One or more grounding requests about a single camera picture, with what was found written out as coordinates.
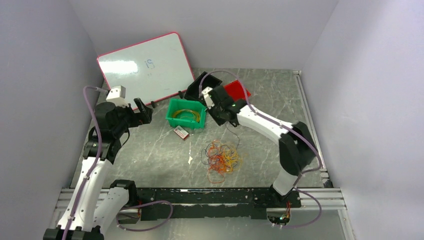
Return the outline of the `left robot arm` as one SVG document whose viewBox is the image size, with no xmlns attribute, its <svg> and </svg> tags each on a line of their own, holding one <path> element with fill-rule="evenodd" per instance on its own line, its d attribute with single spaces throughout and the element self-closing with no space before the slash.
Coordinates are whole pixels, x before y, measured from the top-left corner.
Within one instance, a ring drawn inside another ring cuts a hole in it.
<svg viewBox="0 0 424 240">
<path fill-rule="evenodd" d="M 149 124 L 153 109 L 140 98 L 134 99 L 139 112 L 130 105 L 119 106 L 107 100 L 93 112 L 95 126 L 89 131 L 84 146 L 80 176 L 70 202 L 55 228 L 45 230 L 45 240 L 103 240 L 107 229 L 123 208 L 132 208 L 139 201 L 133 180 L 118 179 L 101 203 L 98 199 L 108 171 L 123 144 L 120 141 L 130 128 Z"/>
</svg>

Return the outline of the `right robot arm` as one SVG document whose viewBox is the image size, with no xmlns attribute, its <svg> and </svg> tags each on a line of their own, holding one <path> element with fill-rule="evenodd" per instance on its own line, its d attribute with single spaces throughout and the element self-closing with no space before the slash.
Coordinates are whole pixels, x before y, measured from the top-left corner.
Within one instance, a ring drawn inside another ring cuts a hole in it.
<svg viewBox="0 0 424 240">
<path fill-rule="evenodd" d="M 250 128 L 278 146 L 281 170 L 271 185 L 274 190 L 269 199 L 275 207 L 282 207 L 289 200 L 288 192 L 297 185 L 318 154 L 308 126 L 301 121 L 279 120 L 244 99 L 234 101 L 221 85 L 206 87 L 200 96 L 218 125 L 229 123 L 234 127 Z"/>
</svg>

